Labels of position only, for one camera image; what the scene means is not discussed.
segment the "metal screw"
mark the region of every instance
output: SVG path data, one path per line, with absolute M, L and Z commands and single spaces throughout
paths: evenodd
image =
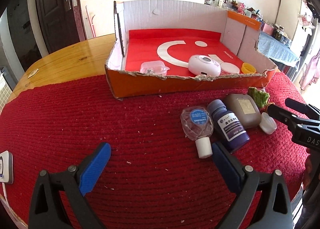
M 46 174 L 47 174 L 46 170 L 41 170 L 39 173 L 40 176 L 45 176 Z
M 74 172 L 77 169 L 77 166 L 75 165 L 71 165 L 70 167 L 68 167 L 68 171 L 70 172 Z
M 253 167 L 251 167 L 251 166 L 249 166 L 249 165 L 245 166 L 244 169 L 245 169 L 246 171 L 248 171 L 248 172 L 252 172 L 252 171 L 253 171 Z
M 275 170 L 275 173 L 276 173 L 276 175 L 278 175 L 278 176 L 281 176 L 281 175 L 282 175 L 282 172 L 281 172 L 281 170 L 279 170 L 279 169 L 276 169 L 276 170 Z

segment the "yellow bottle cap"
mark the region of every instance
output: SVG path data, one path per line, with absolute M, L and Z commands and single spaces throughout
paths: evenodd
M 241 71 L 244 74 L 255 74 L 257 72 L 254 66 L 250 65 L 249 63 L 243 63 L 241 67 Z

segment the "purple bottle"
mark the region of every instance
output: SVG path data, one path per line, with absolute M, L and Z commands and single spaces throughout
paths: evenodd
M 207 110 L 213 119 L 214 130 L 219 133 L 223 139 L 221 142 L 230 153 L 235 152 L 250 140 L 236 115 L 228 111 L 221 100 L 217 99 L 209 103 Z

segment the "white cap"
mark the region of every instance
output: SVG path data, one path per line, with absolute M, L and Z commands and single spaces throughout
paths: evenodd
M 277 129 L 277 124 L 273 118 L 271 118 L 266 112 L 261 114 L 261 122 L 259 124 L 260 128 L 264 131 L 265 134 L 273 134 Z
M 227 72 L 229 74 L 239 74 L 240 73 L 239 67 L 237 67 L 236 65 L 234 65 L 232 63 L 223 62 L 220 64 L 220 67 L 221 67 L 222 71 Z
M 199 159 L 206 159 L 212 156 L 211 143 L 208 137 L 197 139 L 196 146 L 198 150 Z

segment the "orange cardboard edge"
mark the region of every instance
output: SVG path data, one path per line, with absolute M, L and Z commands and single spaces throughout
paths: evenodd
M 247 17 L 245 15 L 230 11 L 230 10 L 228 10 L 228 17 L 231 19 L 234 19 L 242 24 L 245 24 L 245 25 L 253 28 L 256 31 L 258 31 L 261 28 L 261 22 L 255 20 L 253 18 Z
M 195 79 L 180 79 L 174 77 L 168 77 L 162 80 L 156 76 L 132 75 L 126 72 L 110 70 L 106 67 L 108 84 L 115 98 L 181 91 L 248 87 L 262 88 L 268 85 L 275 72 L 276 69 L 266 70 L 264 72 L 265 76 L 239 76 L 234 78 L 219 78 L 213 81 L 197 81 Z

